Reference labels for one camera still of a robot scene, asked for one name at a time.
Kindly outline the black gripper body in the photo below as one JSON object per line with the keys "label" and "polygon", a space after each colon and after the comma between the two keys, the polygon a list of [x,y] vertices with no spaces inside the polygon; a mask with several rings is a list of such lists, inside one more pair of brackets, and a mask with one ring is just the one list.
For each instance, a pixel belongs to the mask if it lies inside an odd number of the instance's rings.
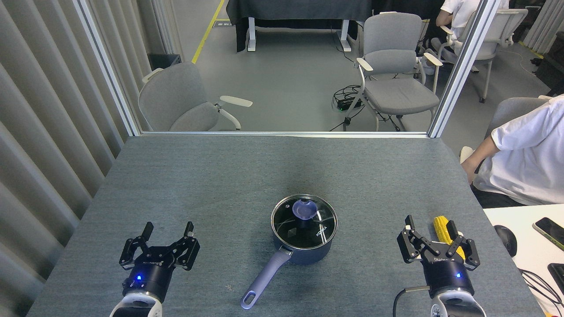
{"label": "black gripper body", "polygon": [[135,260],[135,266],[122,284],[122,295],[148,293],[160,302],[164,302],[174,269],[172,255],[157,259],[141,256]]}
{"label": "black gripper body", "polygon": [[422,265],[426,283],[430,287],[431,299],[453,290],[461,290],[474,295],[473,285],[463,263],[449,260],[429,262],[423,259]]}

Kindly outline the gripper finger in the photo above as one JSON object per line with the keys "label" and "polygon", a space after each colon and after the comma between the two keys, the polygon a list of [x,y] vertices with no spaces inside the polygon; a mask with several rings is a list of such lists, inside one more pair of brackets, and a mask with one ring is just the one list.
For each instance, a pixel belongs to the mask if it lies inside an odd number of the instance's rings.
{"label": "gripper finger", "polygon": [[121,257],[119,259],[119,264],[124,270],[129,270],[134,267],[134,255],[135,251],[140,247],[141,256],[151,257],[151,251],[147,245],[147,241],[152,234],[154,226],[151,221],[148,221],[143,229],[143,233],[140,236],[127,239]]}
{"label": "gripper finger", "polygon": [[453,220],[447,221],[446,230],[450,238],[446,255],[451,258],[455,255],[456,251],[461,248],[464,253],[464,266],[467,270],[475,270],[480,266],[481,261],[478,257],[474,240],[468,239],[462,233],[459,233]]}
{"label": "gripper finger", "polygon": [[199,241],[193,236],[194,225],[188,221],[183,237],[177,242],[171,243],[165,251],[165,266],[181,266],[190,271],[195,263],[200,250]]}
{"label": "gripper finger", "polygon": [[412,216],[407,215],[404,222],[405,228],[397,236],[397,244],[404,262],[415,261],[419,256],[423,256],[425,250],[432,254],[431,257],[435,256],[436,250],[432,247],[431,241],[415,230]]}

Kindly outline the person's right hand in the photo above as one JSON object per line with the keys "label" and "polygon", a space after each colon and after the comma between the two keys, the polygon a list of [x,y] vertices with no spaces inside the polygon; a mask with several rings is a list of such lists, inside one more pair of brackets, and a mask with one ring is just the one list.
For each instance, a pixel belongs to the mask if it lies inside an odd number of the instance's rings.
{"label": "person's right hand", "polygon": [[469,184],[472,184],[476,174],[475,171],[478,169],[478,166],[482,163],[483,160],[483,158],[471,155],[460,164],[467,174],[467,181]]}

